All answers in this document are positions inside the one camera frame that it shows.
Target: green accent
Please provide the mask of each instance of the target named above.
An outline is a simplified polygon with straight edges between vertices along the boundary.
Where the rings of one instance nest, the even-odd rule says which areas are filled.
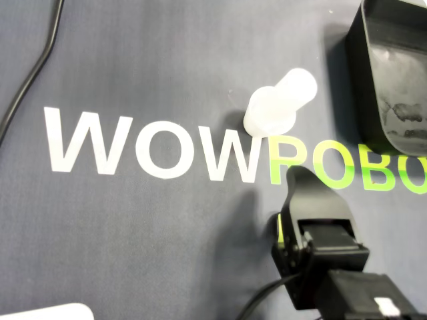
[[[278,214],[278,248],[285,249],[285,240],[283,238],[282,216]]]
[[[360,166],[362,169],[363,186],[365,190],[389,191],[394,188],[396,179],[391,170],[386,167],[390,164],[389,155],[381,155],[380,163],[371,163],[368,152],[372,152],[366,145],[359,145]],[[371,179],[371,171],[380,171],[386,176],[385,183],[375,183]]]
[[[342,159],[344,160],[344,176],[340,180],[333,180],[326,174],[323,166],[323,155],[326,150],[335,149],[341,153]],[[313,152],[313,166],[316,175],[320,180],[323,181],[328,187],[334,189],[343,189],[348,187],[354,179],[354,162],[353,157],[348,149],[342,144],[334,140],[325,140],[316,145]]]
[[[296,148],[295,157],[280,157],[279,156],[279,143],[287,143]],[[268,150],[270,153],[270,179],[273,185],[282,183],[280,177],[280,166],[287,165],[300,165],[307,159],[307,148],[304,143],[298,138],[289,135],[274,135],[268,137]]]
[[[398,159],[398,170],[399,170],[399,175],[403,184],[413,193],[417,193],[419,195],[423,195],[427,193],[427,158],[426,157],[418,158],[418,160],[420,160],[422,164],[422,168],[424,169],[424,175],[425,175],[424,183],[422,185],[415,185],[409,179],[408,173],[406,172],[407,160],[408,160],[408,156],[406,155],[400,155]]]

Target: white object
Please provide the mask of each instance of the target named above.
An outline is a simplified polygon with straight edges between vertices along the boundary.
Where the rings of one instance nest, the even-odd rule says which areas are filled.
[[[377,297],[374,298],[376,304],[378,305],[380,312],[385,317],[399,317],[400,316],[400,310],[395,306],[393,303],[393,300],[390,298],[381,298]]]
[[[93,320],[91,309],[82,303],[2,315],[0,320]]]
[[[243,120],[252,137],[268,137],[288,132],[296,111],[318,92],[313,75],[305,69],[292,69],[275,87],[262,87],[252,94]]]

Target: black wire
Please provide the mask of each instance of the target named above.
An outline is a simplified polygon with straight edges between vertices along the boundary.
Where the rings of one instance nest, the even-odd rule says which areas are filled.
[[[236,320],[246,320],[254,311],[254,309],[274,290],[276,290],[278,287],[281,287],[288,281],[291,281],[292,279],[299,277],[300,274],[291,275],[289,277],[281,278],[277,281],[274,281],[272,283],[269,283],[268,285],[265,285],[262,287],[249,301],[246,303],[243,310],[240,312]]]
[[[28,74],[27,78],[24,80],[22,85],[20,86],[18,92],[16,92],[12,102],[10,103],[9,107],[7,108],[3,119],[0,123],[0,146],[3,142],[3,139],[5,138],[7,129],[9,128],[13,116],[15,115],[16,111],[18,110],[19,105],[21,104],[25,94],[29,90],[30,86],[33,84],[35,78],[38,76],[40,70],[45,65],[47,58],[49,58],[53,45],[55,44],[56,40],[56,34],[58,32],[58,26],[59,26],[59,19],[61,18],[61,12],[63,7],[64,0],[55,0],[55,4],[53,6],[53,13],[51,18],[51,26],[49,28],[49,34],[47,36],[45,48],[43,52],[41,53],[39,59],[35,63],[34,67]]]

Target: black bin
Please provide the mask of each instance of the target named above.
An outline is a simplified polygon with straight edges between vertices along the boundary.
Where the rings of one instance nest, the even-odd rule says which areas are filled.
[[[363,142],[377,153],[426,156],[427,8],[363,0],[346,52]]]

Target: wowrobo logo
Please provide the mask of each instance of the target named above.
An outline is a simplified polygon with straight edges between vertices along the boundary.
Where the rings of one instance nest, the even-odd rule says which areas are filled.
[[[105,152],[105,145],[102,136],[101,124],[97,113],[83,112],[75,128],[73,137],[64,154],[61,115],[58,108],[45,107],[45,120],[47,130],[47,140],[49,143],[49,152],[51,158],[52,171],[71,172],[75,160],[79,155],[81,146],[86,138],[87,132],[90,131],[92,145],[95,154],[95,162],[100,175],[114,175],[119,163],[127,135],[129,133],[133,118],[120,117],[115,130],[113,142],[109,155]],[[181,157],[175,167],[161,168],[152,160],[149,152],[149,145],[153,136],[160,131],[169,131],[177,136],[181,144]],[[231,148],[234,148],[240,175],[242,181],[253,183],[255,181],[258,159],[260,156],[261,138],[252,138],[252,145],[249,157],[249,163],[246,165],[242,145],[240,143],[238,132],[235,130],[226,130],[224,142],[220,153],[220,158],[216,161],[214,146],[212,144],[209,127],[199,127],[199,134],[209,178],[212,181],[223,181],[226,173],[228,158]],[[279,155],[279,144],[290,144],[296,148],[294,157],[283,157]],[[281,184],[280,166],[300,165],[307,159],[307,148],[298,138],[278,135],[268,139],[269,156],[270,156],[270,179],[272,184]],[[323,166],[323,155],[329,149],[337,150],[345,165],[344,175],[341,179],[331,179],[325,172]],[[191,167],[194,158],[193,141],[188,132],[169,121],[157,121],[146,125],[138,135],[135,146],[136,157],[141,168],[150,175],[161,179],[173,179],[183,175]],[[381,162],[371,163],[368,160],[368,154],[371,152],[365,145],[359,145],[360,164],[362,169],[362,179],[366,190],[389,191],[392,190],[396,183],[396,178],[387,168],[390,164],[390,156],[382,155]],[[408,157],[401,155],[398,158],[399,176],[403,184],[411,191],[417,194],[427,193],[427,158],[419,157],[422,164],[425,179],[422,184],[412,182],[406,172],[406,162]],[[314,171],[317,176],[329,187],[342,189],[348,187],[354,179],[354,160],[348,149],[341,143],[334,140],[325,140],[316,146],[313,152]],[[371,178],[371,171],[380,171],[386,177],[386,182],[375,183]]]

